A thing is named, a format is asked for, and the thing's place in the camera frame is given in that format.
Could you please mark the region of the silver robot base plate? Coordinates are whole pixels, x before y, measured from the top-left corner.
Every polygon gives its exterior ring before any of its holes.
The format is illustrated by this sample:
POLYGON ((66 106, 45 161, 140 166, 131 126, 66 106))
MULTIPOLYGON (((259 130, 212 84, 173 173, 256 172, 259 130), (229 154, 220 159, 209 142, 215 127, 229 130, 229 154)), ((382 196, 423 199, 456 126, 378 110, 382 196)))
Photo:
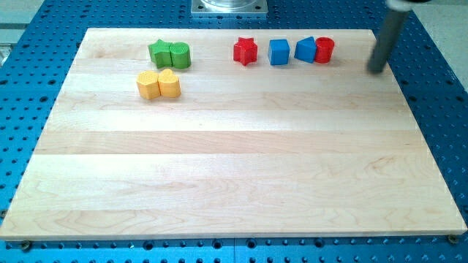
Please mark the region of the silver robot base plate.
POLYGON ((194 17, 260 17, 268 14, 267 0, 191 0, 194 17))

